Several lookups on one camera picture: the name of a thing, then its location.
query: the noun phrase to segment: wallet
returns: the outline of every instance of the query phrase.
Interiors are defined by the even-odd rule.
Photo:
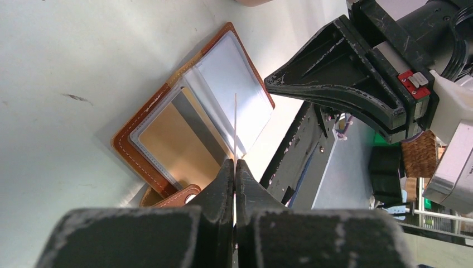
[[[180,200],[209,185],[225,159],[243,157],[273,110],[228,22],[115,134],[112,147],[158,195]]]

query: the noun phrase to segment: brown basket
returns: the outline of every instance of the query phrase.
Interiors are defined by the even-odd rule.
[[[401,143],[407,177],[431,178],[437,167],[437,141],[432,131],[411,142]]]

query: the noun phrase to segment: table surface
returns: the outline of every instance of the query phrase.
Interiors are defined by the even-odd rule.
[[[57,220],[126,206],[143,181],[110,148],[114,133],[196,44],[234,23],[262,77],[345,1],[2,1],[0,267],[31,267]],[[301,102],[276,110],[245,157],[260,178]]]

